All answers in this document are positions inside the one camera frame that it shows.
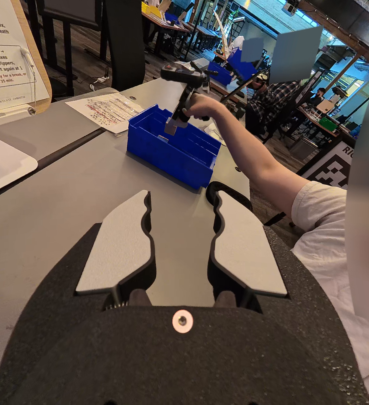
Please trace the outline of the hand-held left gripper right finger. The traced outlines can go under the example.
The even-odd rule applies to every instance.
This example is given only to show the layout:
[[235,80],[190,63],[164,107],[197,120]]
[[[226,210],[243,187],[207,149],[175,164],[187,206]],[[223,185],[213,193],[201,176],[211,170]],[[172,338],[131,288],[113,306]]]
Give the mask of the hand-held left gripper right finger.
[[261,221],[223,190],[216,192],[214,213],[213,268],[246,291],[286,297],[288,292]]

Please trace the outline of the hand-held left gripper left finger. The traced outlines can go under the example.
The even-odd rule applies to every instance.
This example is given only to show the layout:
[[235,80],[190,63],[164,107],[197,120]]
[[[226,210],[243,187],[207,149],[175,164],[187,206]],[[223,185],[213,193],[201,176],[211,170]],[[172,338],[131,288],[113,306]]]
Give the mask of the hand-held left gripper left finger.
[[104,218],[76,286],[77,294],[130,296],[153,284],[157,269],[151,210],[151,193],[141,190]]

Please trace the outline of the blue plastic bin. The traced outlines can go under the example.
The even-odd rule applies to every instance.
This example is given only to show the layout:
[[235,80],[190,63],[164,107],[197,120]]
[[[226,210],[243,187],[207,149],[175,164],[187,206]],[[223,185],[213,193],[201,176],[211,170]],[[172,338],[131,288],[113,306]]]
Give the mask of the blue plastic bin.
[[[172,116],[157,104],[129,120],[127,151],[195,190],[211,180],[221,142],[192,124],[177,128],[174,136],[164,132]],[[166,143],[157,136],[169,139]]]

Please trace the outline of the person's right forearm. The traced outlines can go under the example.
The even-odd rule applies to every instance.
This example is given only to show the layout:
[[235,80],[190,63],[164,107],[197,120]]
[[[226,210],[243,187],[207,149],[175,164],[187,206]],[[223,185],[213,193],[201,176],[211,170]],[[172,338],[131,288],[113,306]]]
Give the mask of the person's right forearm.
[[291,217],[293,202],[308,180],[279,163],[222,104],[213,100],[211,110],[202,115],[214,119],[234,162],[253,186],[279,211]]

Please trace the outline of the person's right hand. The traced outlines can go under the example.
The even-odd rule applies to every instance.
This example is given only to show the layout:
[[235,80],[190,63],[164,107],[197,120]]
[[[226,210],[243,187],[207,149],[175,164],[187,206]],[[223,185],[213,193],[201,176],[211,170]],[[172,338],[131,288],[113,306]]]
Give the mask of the person's right hand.
[[203,94],[193,93],[182,109],[187,117],[202,119],[209,117],[218,120],[228,115],[228,110],[219,101]]

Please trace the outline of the small blue bin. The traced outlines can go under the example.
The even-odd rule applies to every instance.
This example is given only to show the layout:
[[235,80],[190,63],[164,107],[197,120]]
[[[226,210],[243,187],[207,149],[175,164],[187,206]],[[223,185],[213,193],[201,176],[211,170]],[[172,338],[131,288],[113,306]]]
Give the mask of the small blue bin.
[[231,72],[228,71],[226,68],[222,67],[220,64],[210,62],[208,64],[207,70],[209,72],[216,72],[217,74],[211,73],[210,78],[212,80],[219,82],[225,87],[228,86],[232,81],[233,76],[231,75]]

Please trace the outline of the tilted blue bin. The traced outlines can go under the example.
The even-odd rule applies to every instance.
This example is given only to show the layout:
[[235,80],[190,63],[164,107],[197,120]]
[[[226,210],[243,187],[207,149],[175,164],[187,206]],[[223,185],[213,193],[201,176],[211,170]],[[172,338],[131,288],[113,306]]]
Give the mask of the tilted blue bin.
[[251,62],[241,62],[242,50],[238,47],[233,48],[232,52],[227,58],[227,63],[231,66],[234,72],[242,80],[250,79],[254,74],[257,73],[257,70]]

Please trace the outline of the printed paper sheet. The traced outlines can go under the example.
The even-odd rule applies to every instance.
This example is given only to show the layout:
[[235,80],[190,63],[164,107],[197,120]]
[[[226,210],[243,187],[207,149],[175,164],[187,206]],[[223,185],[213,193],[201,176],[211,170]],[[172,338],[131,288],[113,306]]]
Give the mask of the printed paper sheet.
[[66,102],[66,105],[117,136],[128,130],[131,118],[144,111],[119,92],[74,100]]

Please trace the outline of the yellow bin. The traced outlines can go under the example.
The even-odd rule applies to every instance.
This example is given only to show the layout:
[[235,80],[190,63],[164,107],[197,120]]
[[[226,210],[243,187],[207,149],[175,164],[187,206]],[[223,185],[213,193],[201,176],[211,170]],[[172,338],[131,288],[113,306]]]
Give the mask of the yellow bin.
[[141,12],[143,15],[152,15],[161,19],[161,12],[159,10],[159,0],[146,0],[141,2]]

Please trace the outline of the white power adapter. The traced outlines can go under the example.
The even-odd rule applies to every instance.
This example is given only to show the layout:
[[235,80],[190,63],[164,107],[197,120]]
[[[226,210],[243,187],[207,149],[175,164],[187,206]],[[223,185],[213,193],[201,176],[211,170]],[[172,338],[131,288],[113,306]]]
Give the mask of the white power adapter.
[[109,79],[110,79],[110,77],[108,75],[96,78],[92,83],[90,83],[90,85],[89,85],[90,90],[92,92],[94,92],[94,91],[102,88],[101,86],[103,86]]

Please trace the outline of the black and white marker board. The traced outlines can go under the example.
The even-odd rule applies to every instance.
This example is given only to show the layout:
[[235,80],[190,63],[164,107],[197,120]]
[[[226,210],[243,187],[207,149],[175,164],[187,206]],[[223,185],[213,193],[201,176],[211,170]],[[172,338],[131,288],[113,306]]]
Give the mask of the black and white marker board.
[[354,148],[340,141],[332,149],[319,153],[303,166],[298,175],[323,185],[347,190]]

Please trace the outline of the grey waste bin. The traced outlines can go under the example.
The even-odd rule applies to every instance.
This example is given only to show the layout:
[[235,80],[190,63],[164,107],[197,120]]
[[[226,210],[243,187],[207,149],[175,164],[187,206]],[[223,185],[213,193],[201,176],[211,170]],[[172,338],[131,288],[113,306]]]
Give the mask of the grey waste bin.
[[305,136],[297,139],[289,148],[289,153],[298,160],[303,161],[318,149],[316,143]]

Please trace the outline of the white plastic tray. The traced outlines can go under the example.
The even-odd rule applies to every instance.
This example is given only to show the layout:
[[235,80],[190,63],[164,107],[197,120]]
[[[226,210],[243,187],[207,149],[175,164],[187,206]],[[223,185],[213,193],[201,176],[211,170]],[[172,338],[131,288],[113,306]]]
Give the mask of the white plastic tray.
[[30,174],[38,167],[33,157],[0,140],[0,189]]

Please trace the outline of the green box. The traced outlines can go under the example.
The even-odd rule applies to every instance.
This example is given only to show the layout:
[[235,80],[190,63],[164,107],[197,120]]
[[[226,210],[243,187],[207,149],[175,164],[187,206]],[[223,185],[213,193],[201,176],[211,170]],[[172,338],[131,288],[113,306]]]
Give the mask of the green box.
[[318,124],[330,132],[333,132],[338,127],[338,124],[327,117],[319,119]]

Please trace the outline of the wooden instruction sign board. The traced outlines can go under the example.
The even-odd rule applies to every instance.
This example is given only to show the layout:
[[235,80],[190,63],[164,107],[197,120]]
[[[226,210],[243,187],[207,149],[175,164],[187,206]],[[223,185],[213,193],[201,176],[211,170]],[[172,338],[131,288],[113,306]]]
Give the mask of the wooden instruction sign board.
[[0,111],[45,111],[52,89],[21,2],[0,0]]

